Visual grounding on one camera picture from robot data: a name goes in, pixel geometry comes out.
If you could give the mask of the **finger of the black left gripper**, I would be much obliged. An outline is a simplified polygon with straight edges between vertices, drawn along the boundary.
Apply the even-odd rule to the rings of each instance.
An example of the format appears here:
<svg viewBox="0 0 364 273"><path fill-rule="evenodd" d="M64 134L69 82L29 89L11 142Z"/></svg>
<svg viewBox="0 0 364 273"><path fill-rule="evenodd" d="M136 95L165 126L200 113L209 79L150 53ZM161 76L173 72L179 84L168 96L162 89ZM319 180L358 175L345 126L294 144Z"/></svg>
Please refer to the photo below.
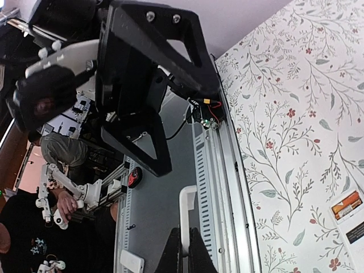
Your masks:
<svg viewBox="0 0 364 273"><path fill-rule="evenodd" d="M218 97L220 81L196 13L138 1L114 1L110 11L116 37L171 72L196 97Z"/></svg>
<svg viewBox="0 0 364 273"><path fill-rule="evenodd" d="M101 136L106 144L132 158L156 177L172 171L162 119L153 109L114 122L104 121Z"/></svg>

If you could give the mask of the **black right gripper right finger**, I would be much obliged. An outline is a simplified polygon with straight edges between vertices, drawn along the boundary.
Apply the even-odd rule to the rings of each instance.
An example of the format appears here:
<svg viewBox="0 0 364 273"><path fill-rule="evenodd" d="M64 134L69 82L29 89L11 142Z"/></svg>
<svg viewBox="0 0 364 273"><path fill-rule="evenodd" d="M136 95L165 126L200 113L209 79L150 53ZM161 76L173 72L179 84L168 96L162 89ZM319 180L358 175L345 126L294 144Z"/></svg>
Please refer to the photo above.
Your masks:
<svg viewBox="0 0 364 273"><path fill-rule="evenodd" d="M189 272L217 273L198 228L190 229Z"/></svg>

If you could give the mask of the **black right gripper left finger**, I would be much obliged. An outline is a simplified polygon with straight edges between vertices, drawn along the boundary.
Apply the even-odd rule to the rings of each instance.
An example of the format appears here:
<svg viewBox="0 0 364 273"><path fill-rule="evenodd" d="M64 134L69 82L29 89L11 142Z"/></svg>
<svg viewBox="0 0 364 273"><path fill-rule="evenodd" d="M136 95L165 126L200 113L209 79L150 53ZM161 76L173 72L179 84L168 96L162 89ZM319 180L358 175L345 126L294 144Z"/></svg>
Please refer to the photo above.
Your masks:
<svg viewBox="0 0 364 273"><path fill-rule="evenodd" d="M180 229L171 230L159 261L159 272L182 272L182 248Z"/></svg>

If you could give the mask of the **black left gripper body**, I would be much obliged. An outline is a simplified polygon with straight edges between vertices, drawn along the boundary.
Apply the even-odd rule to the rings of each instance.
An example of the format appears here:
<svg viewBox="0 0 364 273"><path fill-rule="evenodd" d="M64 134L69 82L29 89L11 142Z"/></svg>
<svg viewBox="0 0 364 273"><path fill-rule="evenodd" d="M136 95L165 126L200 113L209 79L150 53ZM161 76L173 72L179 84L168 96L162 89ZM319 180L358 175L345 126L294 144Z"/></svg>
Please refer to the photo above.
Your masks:
<svg viewBox="0 0 364 273"><path fill-rule="evenodd" d="M115 33L122 27L122 1L111 1L102 20L96 73L96 109L120 119L158 116L167 90L167 75Z"/></svg>

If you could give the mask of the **white remote control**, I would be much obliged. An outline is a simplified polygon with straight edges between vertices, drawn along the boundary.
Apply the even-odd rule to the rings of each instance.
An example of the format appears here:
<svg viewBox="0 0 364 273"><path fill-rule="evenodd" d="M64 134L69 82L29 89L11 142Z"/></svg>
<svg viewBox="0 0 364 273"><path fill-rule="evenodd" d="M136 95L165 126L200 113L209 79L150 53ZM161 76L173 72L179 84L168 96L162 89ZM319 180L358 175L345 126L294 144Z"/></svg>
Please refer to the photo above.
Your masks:
<svg viewBox="0 0 364 273"><path fill-rule="evenodd" d="M358 191L362 203L358 206L349 205L334 214L332 207L354 191ZM363 259L363 194L361 191L358 188L352 187L340 194L329 205L329 214L342 234L352 259Z"/></svg>

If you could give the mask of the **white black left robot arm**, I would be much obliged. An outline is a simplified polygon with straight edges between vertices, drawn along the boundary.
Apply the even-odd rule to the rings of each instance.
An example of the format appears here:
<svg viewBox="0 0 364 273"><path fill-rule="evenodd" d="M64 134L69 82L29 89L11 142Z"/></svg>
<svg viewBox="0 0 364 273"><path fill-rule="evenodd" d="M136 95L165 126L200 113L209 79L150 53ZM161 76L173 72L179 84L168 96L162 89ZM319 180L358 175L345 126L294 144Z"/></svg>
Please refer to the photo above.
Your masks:
<svg viewBox="0 0 364 273"><path fill-rule="evenodd" d="M38 129L94 93L102 140L157 177L172 163L159 115L166 91L192 105L191 118L216 129L221 86L199 17L141 1L37 1L29 30L41 29L37 56L1 59L22 71L3 99L22 131Z"/></svg>

